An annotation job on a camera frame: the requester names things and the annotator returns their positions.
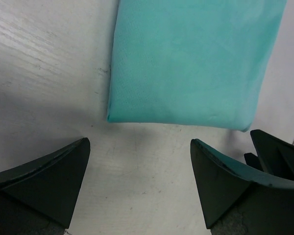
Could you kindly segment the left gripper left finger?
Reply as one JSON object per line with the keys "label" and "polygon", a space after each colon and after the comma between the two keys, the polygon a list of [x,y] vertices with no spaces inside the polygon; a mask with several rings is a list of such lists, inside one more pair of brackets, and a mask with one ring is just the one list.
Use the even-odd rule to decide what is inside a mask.
{"label": "left gripper left finger", "polygon": [[79,139],[0,172],[0,235],[62,235],[69,228],[90,156]]}

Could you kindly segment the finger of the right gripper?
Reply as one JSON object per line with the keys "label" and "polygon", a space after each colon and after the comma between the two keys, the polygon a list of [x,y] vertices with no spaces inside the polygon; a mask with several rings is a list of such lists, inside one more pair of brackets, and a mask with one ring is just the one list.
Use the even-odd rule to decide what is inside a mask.
{"label": "finger of the right gripper", "polygon": [[294,145],[259,129],[250,135],[263,171],[294,181]]}
{"label": "finger of the right gripper", "polygon": [[257,170],[262,170],[260,160],[257,156],[255,156],[252,153],[245,153],[244,158],[245,158],[245,162],[248,166],[255,168]]}

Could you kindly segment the mint green t shirt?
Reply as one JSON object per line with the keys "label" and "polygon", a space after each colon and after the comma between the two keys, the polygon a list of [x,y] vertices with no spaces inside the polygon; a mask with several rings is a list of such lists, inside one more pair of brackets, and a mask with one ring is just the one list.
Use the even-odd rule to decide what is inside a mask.
{"label": "mint green t shirt", "polygon": [[246,131],[284,0],[122,0],[107,120]]}

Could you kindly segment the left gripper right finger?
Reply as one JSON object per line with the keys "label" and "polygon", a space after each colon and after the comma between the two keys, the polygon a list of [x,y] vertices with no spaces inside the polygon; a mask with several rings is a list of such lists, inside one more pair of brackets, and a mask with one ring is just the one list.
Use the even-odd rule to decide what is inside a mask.
{"label": "left gripper right finger", "polygon": [[205,226],[215,234],[294,235],[294,181],[230,158],[199,139],[191,162]]}

